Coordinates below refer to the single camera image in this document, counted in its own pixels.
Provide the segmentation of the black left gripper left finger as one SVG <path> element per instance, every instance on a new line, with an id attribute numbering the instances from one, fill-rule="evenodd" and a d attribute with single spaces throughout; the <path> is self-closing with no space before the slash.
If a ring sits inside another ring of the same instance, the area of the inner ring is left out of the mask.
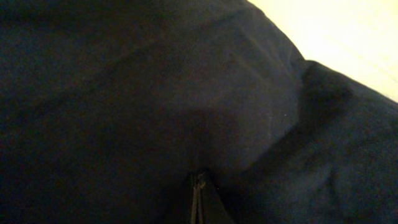
<path id="1" fill-rule="evenodd" d="M 167 212 L 167 223 L 192 224 L 196 222 L 195 200 L 196 177 L 189 173 L 175 193 L 172 204 Z"/>

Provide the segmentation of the navy blue shorts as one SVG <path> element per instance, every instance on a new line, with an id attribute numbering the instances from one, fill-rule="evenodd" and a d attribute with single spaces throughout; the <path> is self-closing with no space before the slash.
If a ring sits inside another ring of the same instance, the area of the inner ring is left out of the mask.
<path id="1" fill-rule="evenodd" d="M 247 1 L 2 1 L 1 222 L 396 223 L 397 103 Z"/>

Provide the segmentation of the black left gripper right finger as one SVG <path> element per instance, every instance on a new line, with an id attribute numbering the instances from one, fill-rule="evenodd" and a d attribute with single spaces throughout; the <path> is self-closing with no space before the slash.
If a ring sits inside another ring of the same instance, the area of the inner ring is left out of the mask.
<path id="1" fill-rule="evenodd" d="M 235 224 L 205 171 L 196 174 L 196 224 Z"/>

